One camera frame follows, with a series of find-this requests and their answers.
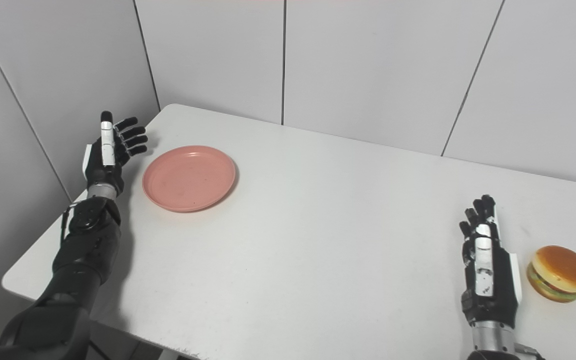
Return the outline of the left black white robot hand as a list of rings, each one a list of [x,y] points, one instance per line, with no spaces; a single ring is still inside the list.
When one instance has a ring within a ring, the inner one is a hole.
[[[147,152],[148,137],[137,117],[115,123],[112,112],[103,111],[99,126],[100,137],[86,146],[82,164],[87,198],[115,200],[125,187],[123,167],[131,158]]]

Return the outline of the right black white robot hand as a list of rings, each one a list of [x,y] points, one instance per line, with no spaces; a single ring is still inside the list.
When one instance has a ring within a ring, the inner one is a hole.
[[[521,283],[515,255],[503,247],[499,236],[496,201],[483,194],[464,214],[466,220],[459,223],[466,284],[461,295],[462,312],[470,325],[490,321],[514,330]]]

